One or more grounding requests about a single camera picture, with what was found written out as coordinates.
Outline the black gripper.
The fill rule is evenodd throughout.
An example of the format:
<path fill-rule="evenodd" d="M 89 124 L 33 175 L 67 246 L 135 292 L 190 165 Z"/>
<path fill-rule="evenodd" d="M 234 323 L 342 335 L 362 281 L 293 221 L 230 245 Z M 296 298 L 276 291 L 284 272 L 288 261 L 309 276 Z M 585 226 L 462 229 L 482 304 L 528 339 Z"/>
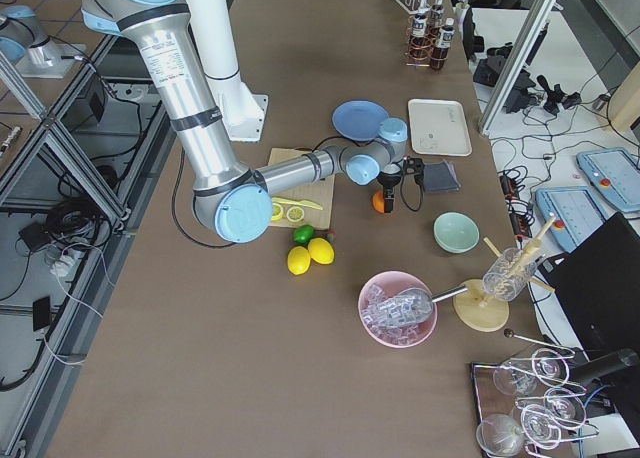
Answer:
<path fill-rule="evenodd" d="M 390 171 L 381 171 L 377 177 L 382 186 L 383 212 L 391 213 L 394 209 L 394 188 L 405 176 L 412 176 L 421 190 L 424 190 L 424 162 L 420 158 L 404 157 L 390 164 Z"/>

